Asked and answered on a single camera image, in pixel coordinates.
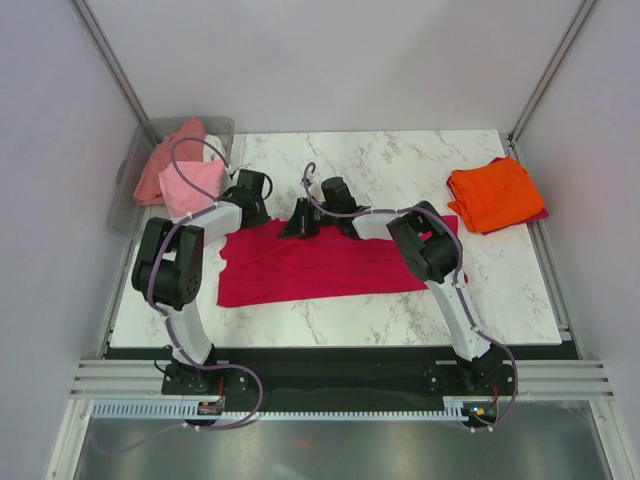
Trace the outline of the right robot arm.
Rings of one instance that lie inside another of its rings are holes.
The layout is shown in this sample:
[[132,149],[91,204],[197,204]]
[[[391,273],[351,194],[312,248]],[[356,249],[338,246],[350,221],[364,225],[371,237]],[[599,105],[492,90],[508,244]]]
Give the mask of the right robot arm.
[[463,246],[444,218],[427,201],[401,209],[380,209],[356,202],[341,177],[321,183],[324,200],[311,192],[303,177],[305,195],[283,229],[284,238],[316,236],[322,226],[334,225],[355,240],[392,241],[409,272],[434,296],[448,327],[460,367],[458,381],[467,392],[483,392],[500,369],[501,356],[509,359],[511,394],[519,387],[519,372],[511,350],[481,328],[479,315],[466,289]]

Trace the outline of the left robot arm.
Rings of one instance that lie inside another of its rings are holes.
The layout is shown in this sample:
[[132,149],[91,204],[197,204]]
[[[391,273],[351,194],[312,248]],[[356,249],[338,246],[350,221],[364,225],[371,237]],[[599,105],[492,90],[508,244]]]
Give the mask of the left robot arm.
[[198,310],[205,248],[240,230],[266,224],[265,200],[271,178],[241,169],[236,184],[204,209],[178,220],[147,221],[132,270],[133,288],[160,314],[171,346],[171,362],[163,370],[165,395],[214,392],[222,372]]

